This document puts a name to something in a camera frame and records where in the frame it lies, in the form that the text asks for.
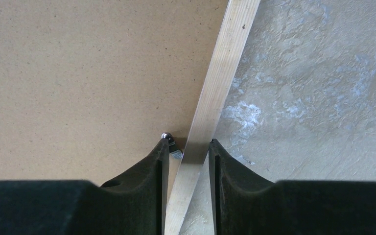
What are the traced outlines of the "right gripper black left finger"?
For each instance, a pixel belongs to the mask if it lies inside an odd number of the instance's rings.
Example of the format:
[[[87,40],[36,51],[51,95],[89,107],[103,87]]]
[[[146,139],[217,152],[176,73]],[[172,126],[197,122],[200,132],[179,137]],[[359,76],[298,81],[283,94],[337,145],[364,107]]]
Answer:
[[[87,180],[0,181],[0,235],[162,235],[169,147],[96,186]]]

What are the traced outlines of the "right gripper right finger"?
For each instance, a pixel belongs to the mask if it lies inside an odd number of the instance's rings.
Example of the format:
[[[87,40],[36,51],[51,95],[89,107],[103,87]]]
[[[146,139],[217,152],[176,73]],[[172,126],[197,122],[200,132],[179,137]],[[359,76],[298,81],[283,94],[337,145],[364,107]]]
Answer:
[[[376,235],[376,182],[271,182],[209,145],[217,235]]]

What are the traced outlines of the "brown cardboard backing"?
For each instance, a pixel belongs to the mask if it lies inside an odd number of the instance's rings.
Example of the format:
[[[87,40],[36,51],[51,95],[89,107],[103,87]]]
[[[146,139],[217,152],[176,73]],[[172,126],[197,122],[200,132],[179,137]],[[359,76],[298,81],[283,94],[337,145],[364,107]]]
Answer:
[[[0,180],[102,184],[186,139],[225,0],[0,0]]]

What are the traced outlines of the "white wooden picture frame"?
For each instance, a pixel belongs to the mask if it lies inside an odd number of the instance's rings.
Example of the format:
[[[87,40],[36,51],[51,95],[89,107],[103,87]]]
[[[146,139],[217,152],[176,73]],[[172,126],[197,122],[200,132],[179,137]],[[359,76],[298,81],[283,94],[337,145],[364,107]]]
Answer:
[[[228,1],[168,200],[166,235],[181,230],[259,4],[259,0]]]

